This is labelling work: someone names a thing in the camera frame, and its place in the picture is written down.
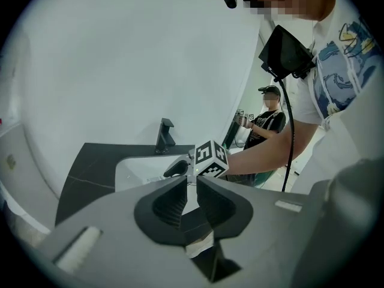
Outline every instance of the white t-shirt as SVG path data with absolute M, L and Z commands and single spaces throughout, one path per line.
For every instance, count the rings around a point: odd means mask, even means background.
M 384 155 L 383 56 L 358 10 L 336 0 L 313 34 L 316 67 L 298 81 L 293 118 L 322 124 L 327 133 L 292 188 L 304 194 L 362 158 Z

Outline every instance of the sink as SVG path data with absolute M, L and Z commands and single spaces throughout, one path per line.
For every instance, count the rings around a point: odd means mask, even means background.
M 180 155 L 139 157 L 120 161 L 115 171 L 115 191 L 124 191 L 165 179 L 163 177 L 164 172 L 179 157 Z M 196 186 L 188 186 L 187 198 L 188 202 L 183 214 L 199 207 L 197 204 Z

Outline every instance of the faucet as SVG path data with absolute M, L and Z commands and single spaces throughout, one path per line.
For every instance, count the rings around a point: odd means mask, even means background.
M 156 152 L 167 152 L 167 146 L 176 145 L 169 134 L 169 127 L 174 127 L 172 122 L 167 118 L 162 118 L 155 147 Z

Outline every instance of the black countertop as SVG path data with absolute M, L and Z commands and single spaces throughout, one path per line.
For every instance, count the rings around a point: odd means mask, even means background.
M 194 145 L 168 147 L 164 154 L 155 145 L 113 145 L 85 143 L 65 180 L 56 212 L 55 225 L 75 214 L 94 200 L 115 192 L 117 164 L 133 157 L 184 155 Z

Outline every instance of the person wearing black cap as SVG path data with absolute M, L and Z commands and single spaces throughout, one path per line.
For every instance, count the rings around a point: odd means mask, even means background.
M 251 133 L 245 143 L 244 150 L 271 138 L 279 133 L 286 124 L 286 116 L 284 112 L 279 110 L 280 90 L 276 86 L 270 85 L 259 88 L 259 91 L 263 94 L 263 100 L 268 111 L 260 114 L 252 121 L 246 121 L 245 127 L 250 128 Z M 240 125 L 242 124 L 242 118 L 239 119 L 239 123 Z M 258 187 L 263 185 L 274 172 L 276 172 L 276 170 L 250 174 L 243 177 L 236 176 L 235 179 L 240 184 Z

